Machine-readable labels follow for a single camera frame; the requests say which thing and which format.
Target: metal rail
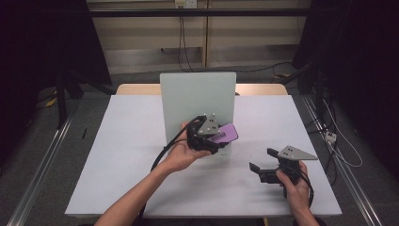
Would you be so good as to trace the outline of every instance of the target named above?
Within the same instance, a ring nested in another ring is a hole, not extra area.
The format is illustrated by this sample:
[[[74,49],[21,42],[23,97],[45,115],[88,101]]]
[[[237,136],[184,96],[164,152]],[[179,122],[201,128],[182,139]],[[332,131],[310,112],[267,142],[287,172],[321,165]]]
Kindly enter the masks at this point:
[[[91,9],[61,10],[41,8],[39,16],[54,17],[296,17],[335,14],[336,9],[310,8],[159,8],[159,9]]]
[[[305,106],[308,108],[309,113],[311,114],[312,119],[315,121],[315,124],[317,126],[317,129],[321,130],[323,128],[322,124],[320,121],[317,120],[317,116],[314,112],[315,105],[311,98],[309,97],[303,97],[303,102]],[[327,142],[328,146],[328,151],[330,153],[333,152],[333,147],[330,145],[329,142]],[[342,155],[340,150],[337,148],[335,150],[338,154]],[[359,207],[360,212],[363,214],[364,219],[366,220],[367,224],[370,226],[377,226],[377,225],[383,225],[381,220],[379,219],[379,216],[373,206],[373,204],[370,202],[369,198],[367,197],[366,193],[364,190],[361,188],[358,180],[356,179],[355,175],[353,174],[352,170],[347,166],[345,163],[341,161],[339,157],[337,157],[336,154],[333,155],[334,161],[336,162],[336,166],[338,170],[340,171],[343,179],[345,180],[346,185],[349,188],[349,191],[351,192],[356,204]]]
[[[77,103],[70,116],[66,119],[65,123],[62,125],[60,129],[56,130],[56,133],[54,135],[53,141],[51,142],[49,148],[47,149],[47,152],[43,159],[41,160],[41,163],[38,167],[38,170],[35,173],[35,176],[33,177],[32,181],[29,184],[29,187],[21,197],[20,201],[17,204],[17,207],[15,208],[14,212],[11,215],[10,220],[8,221],[7,226],[23,226],[27,216],[29,215],[30,210],[32,209],[32,206],[36,200],[36,198],[39,195],[40,189],[44,183],[44,180],[46,178],[46,175],[48,171],[50,170],[52,163],[54,162],[54,159],[56,158],[56,153],[58,152],[61,143],[66,136],[68,129],[70,128],[71,122],[72,122],[72,117],[74,113],[76,112],[77,108],[79,106],[79,103]]]

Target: wrist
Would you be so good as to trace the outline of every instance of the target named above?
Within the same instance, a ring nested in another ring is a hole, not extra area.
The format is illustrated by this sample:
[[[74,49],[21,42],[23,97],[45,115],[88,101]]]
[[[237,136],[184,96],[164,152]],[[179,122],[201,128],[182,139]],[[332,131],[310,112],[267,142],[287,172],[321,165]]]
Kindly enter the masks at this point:
[[[155,169],[165,177],[169,176],[172,172],[175,171],[172,166],[165,162],[161,162],[158,166],[156,166]]]

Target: forearm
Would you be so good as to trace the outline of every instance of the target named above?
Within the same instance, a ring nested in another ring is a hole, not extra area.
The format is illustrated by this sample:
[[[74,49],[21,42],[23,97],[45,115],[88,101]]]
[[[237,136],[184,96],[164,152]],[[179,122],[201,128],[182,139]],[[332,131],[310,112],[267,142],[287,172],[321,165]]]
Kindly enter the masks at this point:
[[[298,225],[319,226],[310,209],[295,211],[293,216]]]
[[[95,225],[131,225],[141,208],[170,173],[168,167],[160,164],[111,205]]]

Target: electrical outlet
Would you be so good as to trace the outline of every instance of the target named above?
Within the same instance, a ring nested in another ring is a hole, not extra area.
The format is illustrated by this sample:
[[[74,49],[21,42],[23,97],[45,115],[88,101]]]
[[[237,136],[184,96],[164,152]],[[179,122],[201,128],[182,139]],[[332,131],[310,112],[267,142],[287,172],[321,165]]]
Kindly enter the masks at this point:
[[[175,0],[175,8],[185,8],[185,0]]]
[[[197,0],[185,0],[185,8],[197,8]]]

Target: power strip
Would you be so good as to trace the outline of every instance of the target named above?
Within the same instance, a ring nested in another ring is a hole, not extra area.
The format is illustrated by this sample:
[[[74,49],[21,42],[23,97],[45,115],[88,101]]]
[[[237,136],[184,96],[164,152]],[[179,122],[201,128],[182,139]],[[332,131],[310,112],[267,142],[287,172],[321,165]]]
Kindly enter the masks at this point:
[[[325,133],[325,140],[329,141],[331,144],[333,144],[333,143],[335,143],[335,141],[337,141],[337,135],[327,131]]]

